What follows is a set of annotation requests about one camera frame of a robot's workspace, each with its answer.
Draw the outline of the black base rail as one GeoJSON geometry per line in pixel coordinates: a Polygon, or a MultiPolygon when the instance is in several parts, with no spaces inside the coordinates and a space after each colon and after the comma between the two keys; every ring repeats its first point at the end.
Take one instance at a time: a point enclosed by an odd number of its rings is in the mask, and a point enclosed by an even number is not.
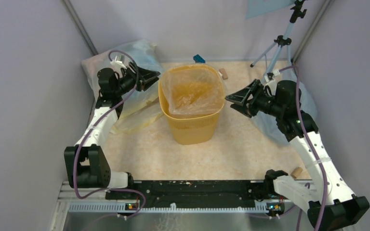
{"type": "Polygon", "coordinates": [[[108,192],[107,200],[140,201],[146,208],[253,208],[264,200],[280,201],[267,190],[263,181],[254,180],[143,180],[129,184],[129,192],[108,192]]]}

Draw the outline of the blue stuffed bag right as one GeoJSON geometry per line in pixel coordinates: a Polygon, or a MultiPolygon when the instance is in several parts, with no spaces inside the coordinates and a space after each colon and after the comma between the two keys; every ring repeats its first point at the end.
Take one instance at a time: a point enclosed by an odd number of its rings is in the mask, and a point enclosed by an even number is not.
{"type": "MultiPolygon", "coordinates": [[[[274,96],[276,93],[276,86],[282,80],[291,80],[296,82],[299,78],[303,80],[302,73],[297,66],[291,65],[285,68],[279,69],[280,74],[273,78],[269,83],[262,78],[262,83],[265,86],[269,86],[270,92],[274,96]]],[[[303,82],[299,83],[299,89],[301,91],[300,104],[301,110],[311,115],[313,119],[318,116],[317,107],[313,97],[307,90],[303,82]]],[[[278,129],[275,117],[267,115],[263,112],[258,112],[256,116],[251,118],[252,123],[271,141],[273,141],[278,146],[289,146],[289,142],[285,135],[278,129]]]]}

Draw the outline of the clear plastic trash bag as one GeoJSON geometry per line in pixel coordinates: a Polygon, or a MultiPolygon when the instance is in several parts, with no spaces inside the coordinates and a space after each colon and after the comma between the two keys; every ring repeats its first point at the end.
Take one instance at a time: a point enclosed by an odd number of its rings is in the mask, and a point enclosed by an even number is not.
{"type": "Polygon", "coordinates": [[[225,104],[222,78],[211,66],[189,64],[164,72],[160,88],[167,113],[174,118],[194,118],[219,112],[225,104]]]}

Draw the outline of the blue toy brick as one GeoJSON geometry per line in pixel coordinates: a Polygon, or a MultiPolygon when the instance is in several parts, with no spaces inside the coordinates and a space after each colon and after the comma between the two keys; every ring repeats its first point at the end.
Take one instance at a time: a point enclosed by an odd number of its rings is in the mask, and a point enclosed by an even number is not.
{"type": "Polygon", "coordinates": [[[199,64],[205,64],[206,61],[204,58],[202,58],[199,54],[196,54],[193,56],[193,60],[195,63],[199,63],[199,64]]]}

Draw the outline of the yellow plastic bag on floor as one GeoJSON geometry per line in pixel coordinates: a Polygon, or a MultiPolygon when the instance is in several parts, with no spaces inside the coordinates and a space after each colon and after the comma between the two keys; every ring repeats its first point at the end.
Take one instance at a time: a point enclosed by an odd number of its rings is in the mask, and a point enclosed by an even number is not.
{"type": "Polygon", "coordinates": [[[128,99],[118,121],[111,129],[112,134],[137,132],[161,118],[163,112],[160,108],[158,94],[136,96],[128,99]]]}

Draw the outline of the wooden block rear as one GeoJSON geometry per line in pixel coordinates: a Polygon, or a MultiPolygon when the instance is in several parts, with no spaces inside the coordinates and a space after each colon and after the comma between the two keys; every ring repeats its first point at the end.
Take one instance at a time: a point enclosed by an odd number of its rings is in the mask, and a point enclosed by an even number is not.
{"type": "Polygon", "coordinates": [[[219,71],[219,73],[220,73],[220,75],[221,75],[221,77],[222,77],[223,80],[227,80],[228,79],[228,74],[227,74],[227,72],[226,72],[226,70],[224,68],[220,68],[218,71],[219,71]]]}

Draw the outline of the large stuffed bag left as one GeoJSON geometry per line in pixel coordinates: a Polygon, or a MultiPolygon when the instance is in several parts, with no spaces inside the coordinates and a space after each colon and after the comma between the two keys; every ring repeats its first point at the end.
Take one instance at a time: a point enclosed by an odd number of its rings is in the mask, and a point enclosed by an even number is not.
{"type": "MultiPolygon", "coordinates": [[[[164,68],[158,61],[155,55],[155,48],[150,42],[145,39],[140,39],[133,42],[128,42],[114,49],[123,51],[130,55],[136,64],[143,69],[164,72],[164,68]]],[[[94,97],[97,99],[99,96],[99,84],[97,73],[99,70],[111,67],[110,59],[108,57],[110,51],[95,55],[91,58],[85,59],[81,62],[83,71],[85,72],[89,85],[93,90],[94,97]]],[[[142,92],[134,92],[133,95],[127,100],[127,103],[141,102],[141,101],[154,101],[158,97],[158,85],[155,83],[149,89],[142,92]]]]}

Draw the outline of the wooden cylinder near right base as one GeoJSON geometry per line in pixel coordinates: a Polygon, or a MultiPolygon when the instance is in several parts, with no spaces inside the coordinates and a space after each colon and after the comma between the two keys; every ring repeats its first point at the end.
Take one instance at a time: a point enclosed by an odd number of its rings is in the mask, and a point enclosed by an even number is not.
{"type": "Polygon", "coordinates": [[[301,173],[303,172],[303,169],[301,167],[296,167],[292,172],[291,172],[291,177],[294,179],[297,179],[301,173]]]}

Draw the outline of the yellow plastic trash bin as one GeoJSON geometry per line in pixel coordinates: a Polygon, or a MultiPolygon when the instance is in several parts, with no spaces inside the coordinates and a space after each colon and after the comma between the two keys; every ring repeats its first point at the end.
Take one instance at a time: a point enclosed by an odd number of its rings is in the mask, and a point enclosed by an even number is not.
{"type": "Polygon", "coordinates": [[[159,103],[174,139],[183,145],[197,144],[210,140],[215,132],[223,107],[219,112],[211,115],[194,118],[174,118],[166,111],[167,101],[160,88],[160,80],[158,85],[159,103]]]}

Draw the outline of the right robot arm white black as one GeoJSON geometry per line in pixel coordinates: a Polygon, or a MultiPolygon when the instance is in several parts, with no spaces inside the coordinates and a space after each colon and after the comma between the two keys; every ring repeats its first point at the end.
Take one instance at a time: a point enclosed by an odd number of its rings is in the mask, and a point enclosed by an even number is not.
{"type": "Polygon", "coordinates": [[[260,80],[225,97],[231,108],[246,117],[259,112],[273,116],[277,128],[299,154],[315,190],[306,188],[282,170],[268,170],[263,191],[269,198],[291,200],[307,214],[317,231],[334,231],[356,224],[370,208],[366,197],[357,196],[345,183],[324,147],[310,114],[300,108],[298,82],[282,80],[274,95],[260,80]]]}

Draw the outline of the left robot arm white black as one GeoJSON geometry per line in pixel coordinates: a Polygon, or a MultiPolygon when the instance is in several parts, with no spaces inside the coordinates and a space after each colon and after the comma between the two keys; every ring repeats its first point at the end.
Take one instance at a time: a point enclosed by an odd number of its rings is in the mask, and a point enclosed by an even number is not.
{"type": "Polygon", "coordinates": [[[117,188],[124,199],[133,197],[134,184],[128,172],[112,171],[102,145],[107,141],[112,126],[119,119],[124,102],[135,91],[145,91],[155,84],[160,72],[143,69],[130,62],[120,72],[103,68],[97,73],[99,97],[93,118],[84,135],[64,151],[69,185],[80,188],[117,188]]]}

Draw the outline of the light blue tripod stand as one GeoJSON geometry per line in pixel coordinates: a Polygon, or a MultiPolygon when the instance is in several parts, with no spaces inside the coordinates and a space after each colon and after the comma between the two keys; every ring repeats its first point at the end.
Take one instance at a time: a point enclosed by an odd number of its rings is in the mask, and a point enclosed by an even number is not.
{"type": "Polygon", "coordinates": [[[290,45],[292,43],[292,39],[290,38],[290,34],[296,21],[299,18],[304,18],[306,15],[307,10],[303,9],[304,2],[304,0],[252,0],[249,2],[248,12],[246,15],[247,19],[285,7],[290,7],[290,10],[292,11],[285,32],[278,35],[277,38],[273,40],[273,43],[271,43],[271,45],[250,64],[250,67],[253,68],[259,61],[264,59],[266,70],[263,74],[263,78],[266,73],[272,72],[275,69],[276,62],[279,60],[280,54],[284,49],[287,51],[287,57],[291,58],[290,45]]]}

